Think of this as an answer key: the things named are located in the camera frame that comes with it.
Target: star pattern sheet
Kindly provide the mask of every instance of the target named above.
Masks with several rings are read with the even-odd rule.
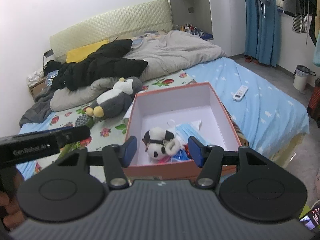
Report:
[[[210,82],[250,147],[265,157],[271,157],[295,135],[309,133],[309,117],[300,102],[232,59],[219,58],[185,72],[197,82]],[[241,85],[249,89],[235,102],[232,97]]]

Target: cardboard box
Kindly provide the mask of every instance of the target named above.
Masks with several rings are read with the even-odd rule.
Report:
[[[138,149],[124,170],[129,177],[194,180],[201,169],[193,160],[174,163],[153,163],[145,152],[144,134],[153,127],[163,129],[201,120],[200,134],[210,143],[228,151],[241,146],[228,114],[210,83],[197,83],[137,94],[129,119],[126,139],[137,137]],[[223,167],[222,175],[235,171],[235,166]]]
[[[36,95],[41,92],[47,85],[45,84],[45,78],[42,78],[37,84],[29,88],[30,94],[33,99],[35,99]]]

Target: blue face mask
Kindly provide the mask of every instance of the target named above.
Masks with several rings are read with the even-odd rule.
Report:
[[[181,125],[176,126],[176,132],[185,142],[188,142],[190,136],[194,136],[203,145],[210,144],[199,134],[199,132],[192,125],[188,123],[183,123]]]

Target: human hand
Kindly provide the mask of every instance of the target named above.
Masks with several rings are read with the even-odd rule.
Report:
[[[16,175],[13,177],[15,188],[17,189],[23,181],[23,176],[17,170]],[[7,228],[13,230],[24,222],[25,218],[19,207],[16,196],[10,199],[5,192],[0,191],[0,206],[4,206],[8,213],[8,215],[3,218],[3,223]]]

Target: black jacket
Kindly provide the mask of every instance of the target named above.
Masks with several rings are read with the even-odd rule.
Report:
[[[59,69],[58,75],[52,80],[52,89],[67,87],[74,91],[79,87],[90,86],[95,80],[104,77],[139,78],[148,66],[148,62],[122,58],[130,51],[131,45],[130,39],[113,41],[102,45],[79,63],[61,64],[53,60],[49,61],[45,70]]]

